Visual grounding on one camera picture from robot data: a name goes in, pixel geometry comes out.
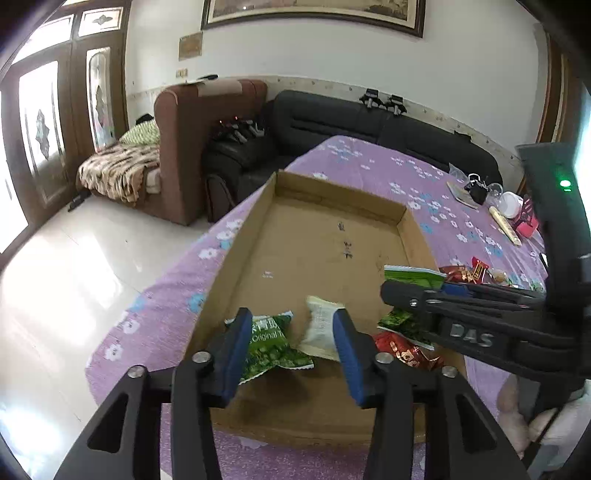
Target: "cardboard box lid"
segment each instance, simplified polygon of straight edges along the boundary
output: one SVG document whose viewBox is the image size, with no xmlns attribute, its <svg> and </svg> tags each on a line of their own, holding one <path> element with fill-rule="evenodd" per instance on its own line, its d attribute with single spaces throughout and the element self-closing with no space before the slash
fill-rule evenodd
<svg viewBox="0 0 591 480">
<path fill-rule="evenodd" d="M 404 205 L 357 189 L 281 171 L 267 182 L 212 285 L 187 349 L 206 347 L 223 320 L 294 312 L 286 332 L 296 348 L 315 295 L 346 306 L 356 327 L 375 334 L 389 312 L 379 288 L 384 265 L 437 265 Z M 444 354 L 465 373 L 463 357 Z M 267 441 L 311 445 L 371 441 L 375 412 L 359 409 L 340 363 L 314 358 L 312 370 L 274 368 L 241 385 L 230 406 L 212 410 L 218 427 Z M 417 439 L 424 436 L 420 410 Z"/>
</svg>

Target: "door frame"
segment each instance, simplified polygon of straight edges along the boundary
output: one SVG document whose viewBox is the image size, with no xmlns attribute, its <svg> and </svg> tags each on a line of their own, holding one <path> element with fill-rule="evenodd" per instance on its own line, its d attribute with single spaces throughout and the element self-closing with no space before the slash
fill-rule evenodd
<svg viewBox="0 0 591 480">
<path fill-rule="evenodd" d="M 124 8 L 119 30 L 99 32 L 84 37 L 78 36 L 82 15 L 85 11 L 114 7 Z M 111 48 L 113 59 L 110 68 L 111 100 L 116 137 L 119 138 L 128 129 L 125 93 L 125 46 L 130 8 L 131 0 L 88 0 L 60 7 L 47 21 L 74 15 L 70 39 L 16 62 L 8 69 L 5 77 L 0 82 L 0 90 L 2 91 L 2 111 L 0 115 L 2 117 L 8 170 L 12 178 L 14 192 L 28 222 L 28 226 L 0 254 L 0 273 L 20 247 L 46 221 L 76 196 L 75 179 L 77 169 L 88 156 L 94 153 L 86 94 L 87 50 L 102 47 Z M 117 54 L 121 56 L 121 60 L 116 62 Z M 25 152 L 26 147 L 22 141 L 18 87 L 22 75 L 55 60 L 59 62 L 57 88 L 58 98 L 62 100 L 59 104 L 60 125 L 64 149 L 66 150 L 65 173 L 69 185 L 64 192 L 60 193 L 58 198 L 53 199 L 44 206 L 39 197 L 40 194 L 33 175 L 30 172 Z M 66 99 L 68 105 L 65 105 L 63 99 Z"/>
</svg>

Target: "floral bedsheet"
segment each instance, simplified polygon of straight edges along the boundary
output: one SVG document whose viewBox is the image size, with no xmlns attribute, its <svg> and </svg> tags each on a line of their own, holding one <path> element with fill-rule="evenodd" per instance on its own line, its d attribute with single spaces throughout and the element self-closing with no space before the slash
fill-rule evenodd
<svg viewBox="0 0 591 480">
<path fill-rule="evenodd" d="M 439 266 L 470 265 L 473 256 L 506 271 L 523 288 L 543 285 L 540 235 L 515 247 L 485 208 L 479 211 L 452 198 L 447 173 L 423 161 L 349 137 L 332 137 L 298 158 L 288 170 L 366 190 L 405 203 L 413 211 Z M 207 291 L 258 192 L 212 226 L 183 259 L 146 289 L 111 329 L 86 368 L 99 403 L 135 364 L 149 370 L 178 364 Z M 506 372 L 466 358 L 469 381 L 485 404 L 494 407 Z M 164 409 L 161 467 L 171 472 L 170 411 Z M 290 449 L 216 432 L 220 467 L 226 479 L 361 478 L 364 449 Z M 413 479 L 422 478 L 424 446 L 415 449 Z"/>
</svg>

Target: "black leather sofa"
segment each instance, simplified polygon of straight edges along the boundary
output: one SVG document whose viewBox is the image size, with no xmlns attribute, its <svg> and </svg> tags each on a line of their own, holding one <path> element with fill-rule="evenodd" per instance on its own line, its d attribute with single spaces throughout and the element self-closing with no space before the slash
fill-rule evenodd
<svg viewBox="0 0 591 480">
<path fill-rule="evenodd" d="M 246 199 L 273 172 L 335 135 L 382 145 L 444 171 L 452 163 L 465 173 L 478 173 L 487 183 L 502 184 L 496 160 L 474 145 L 470 136 L 384 109 L 368 109 L 360 102 L 284 90 L 264 105 L 261 117 L 264 137 L 243 143 L 218 138 L 202 157 L 210 221 Z"/>
</svg>

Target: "green pillow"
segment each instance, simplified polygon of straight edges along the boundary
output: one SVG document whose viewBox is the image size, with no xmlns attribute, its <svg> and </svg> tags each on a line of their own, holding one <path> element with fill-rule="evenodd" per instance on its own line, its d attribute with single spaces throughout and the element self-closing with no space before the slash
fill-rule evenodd
<svg viewBox="0 0 591 480">
<path fill-rule="evenodd" d="M 156 120 L 142 122 L 124 133 L 119 139 L 125 145 L 158 145 L 160 143 L 160 130 Z"/>
</svg>

